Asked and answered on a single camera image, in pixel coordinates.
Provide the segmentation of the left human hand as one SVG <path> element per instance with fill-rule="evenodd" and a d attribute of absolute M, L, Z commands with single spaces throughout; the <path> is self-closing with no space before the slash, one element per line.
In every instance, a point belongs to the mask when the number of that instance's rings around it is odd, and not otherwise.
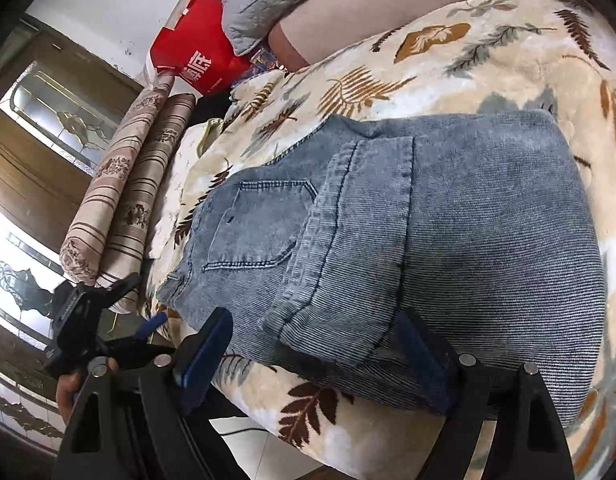
<path fill-rule="evenodd" d="M 84 385 L 87 378 L 87 367 L 78 367 L 70 374 L 64 374 L 58 378 L 58 384 L 55 391 L 55 402 L 58 404 L 58 413 L 60 413 L 65 425 L 69 424 L 70 416 L 76 403 L 77 396 Z"/>

